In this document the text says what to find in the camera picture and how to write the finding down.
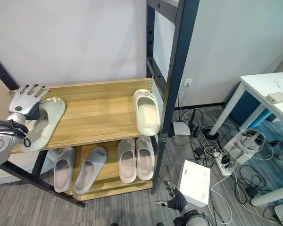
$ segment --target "table leg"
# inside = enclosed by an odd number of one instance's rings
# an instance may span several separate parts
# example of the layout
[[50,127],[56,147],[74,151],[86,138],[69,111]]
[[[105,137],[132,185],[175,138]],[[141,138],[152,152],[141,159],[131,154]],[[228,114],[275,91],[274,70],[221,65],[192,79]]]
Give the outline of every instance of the table leg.
[[213,136],[217,133],[218,129],[221,127],[221,125],[224,123],[228,115],[231,113],[232,109],[235,107],[235,105],[238,103],[239,99],[243,95],[245,89],[242,84],[242,82],[239,84],[238,88],[236,89],[235,93],[233,94],[232,98],[226,105],[225,109],[222,111],[221,115],[219,116],[218,120],[216,121],[215,125],[209,132],[210,136]]
[[283,199],[283,187],[267,194],[260,195],[259,197],[252,199],[250,202],[253,206],[260,206],[279,199]]
[[245,120],[245,122],[240,126],[239,130],[244,131],[246,128],[265,110],[265,106],[260,104],[256,110]]

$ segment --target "white router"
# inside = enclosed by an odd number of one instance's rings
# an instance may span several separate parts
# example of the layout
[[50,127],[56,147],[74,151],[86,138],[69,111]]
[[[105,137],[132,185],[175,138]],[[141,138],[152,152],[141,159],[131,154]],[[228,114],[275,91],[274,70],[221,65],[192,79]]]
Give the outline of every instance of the white router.
[[173,122],[175,135],[190,135],[190,128],[184,122]]

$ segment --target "small white device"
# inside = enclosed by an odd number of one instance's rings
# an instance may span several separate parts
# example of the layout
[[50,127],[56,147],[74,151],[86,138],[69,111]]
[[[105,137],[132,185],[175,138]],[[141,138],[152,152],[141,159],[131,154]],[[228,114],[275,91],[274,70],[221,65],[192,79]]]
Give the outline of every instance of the small white device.
[[190,135],[190,128],[184,122],[173,122],[175,135]]
[[270,102],[272,102],[273,104],[282,103],[283,102],[283,93],[276,92],[276,93],[268,94],[266,99],[269,100]]

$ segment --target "gray slipper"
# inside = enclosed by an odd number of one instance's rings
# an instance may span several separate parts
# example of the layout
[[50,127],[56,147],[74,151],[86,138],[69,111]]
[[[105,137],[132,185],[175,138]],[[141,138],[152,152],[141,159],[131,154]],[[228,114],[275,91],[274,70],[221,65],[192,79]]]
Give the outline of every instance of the gray slipper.
[[89,190],[106,161],[107,151],[102,147],[96,147],[82,164],[75,181],[75,193],[83,194]]

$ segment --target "power outlet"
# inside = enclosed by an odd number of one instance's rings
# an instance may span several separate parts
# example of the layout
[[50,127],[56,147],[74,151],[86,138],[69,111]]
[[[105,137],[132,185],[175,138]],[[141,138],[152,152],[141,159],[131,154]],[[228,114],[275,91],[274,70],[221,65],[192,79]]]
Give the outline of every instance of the power outlet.
[[192,85],[192,81],[193,81],[193,79],[185,79],[184,81],[183,81],[183,86],[191,86]]

